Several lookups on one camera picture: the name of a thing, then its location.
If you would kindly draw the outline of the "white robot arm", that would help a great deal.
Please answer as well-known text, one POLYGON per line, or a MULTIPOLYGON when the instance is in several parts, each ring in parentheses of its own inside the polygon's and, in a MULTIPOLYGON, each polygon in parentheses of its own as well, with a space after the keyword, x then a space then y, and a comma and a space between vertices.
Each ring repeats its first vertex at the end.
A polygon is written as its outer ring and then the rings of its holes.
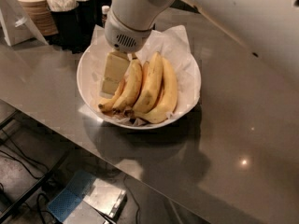
MULTIPOLYGON (((107 43, 123 52, 143 48, 155 19, 175 0, 112 0, 107 43)), ((258 59, 287 78, 299 79, 298 0, 180 0, 193 7, 258 59)))

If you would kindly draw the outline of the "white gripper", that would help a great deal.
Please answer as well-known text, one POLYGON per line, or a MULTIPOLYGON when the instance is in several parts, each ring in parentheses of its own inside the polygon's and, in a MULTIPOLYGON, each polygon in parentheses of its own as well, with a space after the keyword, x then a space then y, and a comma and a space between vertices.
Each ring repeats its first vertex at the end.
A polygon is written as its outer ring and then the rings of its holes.
POLYGON ((141 50, 152 30, 147 14, 129 14, 122 21, 112 8, 107 14, 105 37, 114 49, 106 58, 100 95, 111 98, 125 75, 130 60, 127 53, 141 50))

